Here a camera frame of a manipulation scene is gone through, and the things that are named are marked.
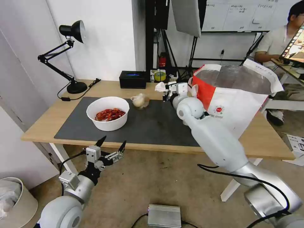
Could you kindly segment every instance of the sneaker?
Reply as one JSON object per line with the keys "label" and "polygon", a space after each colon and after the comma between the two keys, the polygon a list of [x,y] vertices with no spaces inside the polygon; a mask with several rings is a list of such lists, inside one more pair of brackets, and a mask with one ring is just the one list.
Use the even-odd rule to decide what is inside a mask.
{"label": "sneaker", "polygon": [[284,124],[283,112],[278,110],[267,110],[267,120],[275,126],[282,126]]}

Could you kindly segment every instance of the lamp arm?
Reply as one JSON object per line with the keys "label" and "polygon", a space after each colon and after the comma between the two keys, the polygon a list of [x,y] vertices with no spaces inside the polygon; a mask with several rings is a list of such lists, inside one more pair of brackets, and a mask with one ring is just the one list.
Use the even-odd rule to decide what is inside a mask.
{"label": "lamp arm", "polygon": [[[57,52],[57,53],[52,53],[53,51],[63,47],[64,45],[69,45],[68,48]],[[75,78],[69,76],[68,74],[64,73],[63,71],[59,70],[57,67],[55,67],[54,65],[50,64],[48,61],[58,55],[60,55],[63,52],[66,52],[67,50],[71,49],[74,46],[74,41],[73,40],[67,40],[66,42],[64,42],[63,44],[59,45],[58,47],[55,47],[54,49],[46,52],[45,54],[39,55],[38,56],[38,60],[40,62],[42,62],[43,64],[47,65],[49,68],[51,68],[52,70],[54,70],[55,72],[57,72],[58,74],[60,74],[61,76],[63,76],[65,79],[69,80],[71,83],[75,82]]]}

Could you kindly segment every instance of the red and white bag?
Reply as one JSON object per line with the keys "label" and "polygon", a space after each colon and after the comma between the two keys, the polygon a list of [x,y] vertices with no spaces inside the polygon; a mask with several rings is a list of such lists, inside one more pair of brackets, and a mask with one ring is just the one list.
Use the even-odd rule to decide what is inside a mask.
{"label": "red and white bag", "polygon": [[193,74],[205,110],[236,137],[246,130],[268,95],[283,90],[277,75],[247,59],[243,66],[203,65]]}

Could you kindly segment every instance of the black desk lamp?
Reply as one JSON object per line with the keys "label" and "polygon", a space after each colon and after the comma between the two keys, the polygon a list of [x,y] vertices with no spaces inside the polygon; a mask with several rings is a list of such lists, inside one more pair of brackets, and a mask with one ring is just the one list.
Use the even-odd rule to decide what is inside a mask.
{"label": "black desk lamp", "polygon": [[[73,93],[73,94],[82,93],[87,89],[87,85],[85,83],[77,82],[73,76],[64,73],[63,71],[59,70],[58,68],[50,64],[48,61],[60,55],[61,53],[71,49],[74,46],[74,40],[72,40],[71,37],[74,37],[79,42],[84,43],[86,38],[85,26],[83,24],[83,21],[80,20],[80,21],[76,21],[72,26],[68,26],[68,25],[59,26],[59,32],[66,37],[67,41],[64,42],[62,45],[59,45],[58,47],[50,50],[49,52],[46,52],[45,54],[38,56],[38,60],[70,81],[70,84],[66,89],[68,93]],[[68,48],[57,53],[52,53],[53,51],[59,49],[60,47],[66,44],[69,46]]]}

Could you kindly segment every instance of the plastic bag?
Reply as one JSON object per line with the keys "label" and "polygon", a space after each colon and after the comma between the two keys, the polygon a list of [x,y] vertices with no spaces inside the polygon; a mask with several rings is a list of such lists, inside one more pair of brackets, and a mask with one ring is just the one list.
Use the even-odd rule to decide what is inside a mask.
{"label": "plastic bag", "polygon": [[283,90],[277,75],[247,59],[243,66],[203,65],[193,74],[205,110],[239,138],[269,94]]}
{"label": "plastic bag", "polygon": [[21,194],[21,185],[16,182],[0,180],[0,219],[6,217]]}
{"label": "plastic bag", "polygon": [[131,97],[131,101],[135,107],[143,109],[148,106],[150,99],[146,94],[140,93],[137,96]]}

